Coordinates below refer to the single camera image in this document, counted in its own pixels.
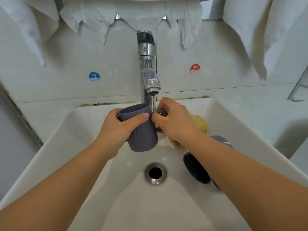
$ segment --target yellow cup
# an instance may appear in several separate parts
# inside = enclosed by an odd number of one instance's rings
[[[199,115],[191,115],[191,117],[199,130],[206,134],[208,131],[208,125],[206,124],[206,121]],[[169,138],[169,140],[175,148],[181,147],[181,144],[178,141],[172,140],[171,138]]]

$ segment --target purple-gray cup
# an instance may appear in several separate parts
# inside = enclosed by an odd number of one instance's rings
[[[164,110],[156,110],[156,112],[163,116],[167,115]],[[119,112],[120,121],[126,121],[141,113],[148,113],[150,115],[149,119],[134,129],[127,140],[131,150],[136,152],[151,150],[158,143],[157,132],[163,132],[161,129],[156,128],[155,123],[151,120],[152,110],[149,103],[136,104],[122,109]]]

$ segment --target person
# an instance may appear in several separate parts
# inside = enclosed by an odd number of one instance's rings
[[[157,108],[168,115],[153,112],[152,121],[198,159],[252,230],[308,230],[307,187],[208,137],[178,102],[164,97]],[[110,111],[92,144],[1,210],[0,230],[67,230],[107,161],[149,118],[120,122],[119,111]]]

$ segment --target white cloth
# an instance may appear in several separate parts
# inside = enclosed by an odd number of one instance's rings
[[[177,21],[186,49],[202,27],[200,0],[64,0],[64,8],[60,11],[63,20],[76,33],[79,23],[83,22],[99,35],[103,44],[116,13],[136,31],[154,32],[165,16],[171,25]]]
[[[18,24],[26,44],[45,67],[42,44],[59,25],[54,0],[0,0],[0,6]]]
[[[226,0],[224,21],[240,36],[260,80],[274,69],[287,33],[308,0]]]

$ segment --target mug handle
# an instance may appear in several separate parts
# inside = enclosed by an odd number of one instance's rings
[[[165,110],[162,110],[162,109],[157,109],[155,110],[154,112],[158,112],[160,115],[166,117],[167,116],[167,112]],[[156,131],[158,133],[164,133],[163,130],[161,128],[156,128]]]

